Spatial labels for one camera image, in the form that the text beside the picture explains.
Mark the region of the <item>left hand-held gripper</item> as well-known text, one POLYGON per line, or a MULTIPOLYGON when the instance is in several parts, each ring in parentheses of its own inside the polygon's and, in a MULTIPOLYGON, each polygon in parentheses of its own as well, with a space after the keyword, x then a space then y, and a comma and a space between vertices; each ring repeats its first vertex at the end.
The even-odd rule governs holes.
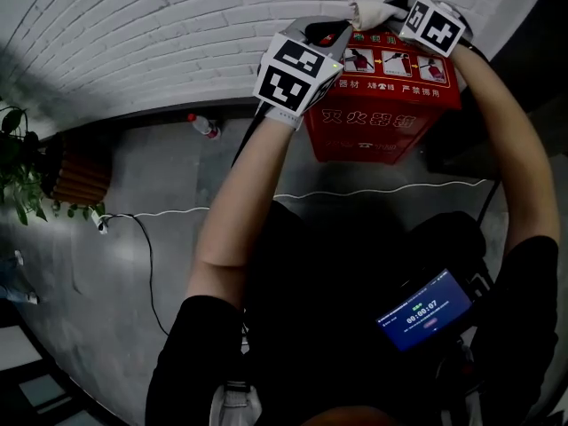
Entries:
POLYGON ((342 75, 352 31, 348 20, 296 19, 273 36, 261 58, 253 95, 286 114, 303 115, 342 75))

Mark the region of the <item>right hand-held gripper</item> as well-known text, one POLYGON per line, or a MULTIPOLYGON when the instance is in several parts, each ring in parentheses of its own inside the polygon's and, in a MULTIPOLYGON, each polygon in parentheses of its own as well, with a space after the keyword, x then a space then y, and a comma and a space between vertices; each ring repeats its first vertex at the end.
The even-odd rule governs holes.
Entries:
POLYGON ((406 17, 398 36, 405 41, 449 57, 465 32, 465 24, 453 14, 447 4, 432 0, 384 0, 396 7, 396 17, 406 17))

